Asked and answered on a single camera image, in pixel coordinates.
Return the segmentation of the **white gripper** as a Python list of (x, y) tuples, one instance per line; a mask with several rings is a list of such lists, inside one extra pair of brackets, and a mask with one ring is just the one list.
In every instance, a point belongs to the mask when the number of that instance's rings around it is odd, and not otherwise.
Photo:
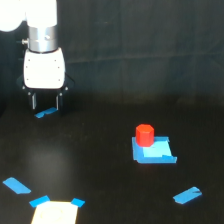
[[(25, 51), (23, 74), (17, 79), (20, 88), (26, 91), (59, 90), (66, 91), (74, 86), (74, 80), (66, 74), (65, 61), (61, 48), (54, 52), (36, 53)], [(36, 93), (30, 92), (29, 102), (32, 110), (36, 109)], [(57, 110), (63, 108), (63, 94), (56, 96)]]

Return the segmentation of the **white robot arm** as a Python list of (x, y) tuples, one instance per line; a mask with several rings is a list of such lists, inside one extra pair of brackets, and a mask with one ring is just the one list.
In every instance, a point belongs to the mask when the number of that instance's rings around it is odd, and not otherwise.
[(37, 90), (56, 90), (56, 108), (63, 108), (63, 95), (74, 80), (66, 74), (57, 38), (57, 0), (0, 0), (0, 31), (12, 32), (22, 22), (28, 27), (23, 75), (18, 78), (33, 110)]

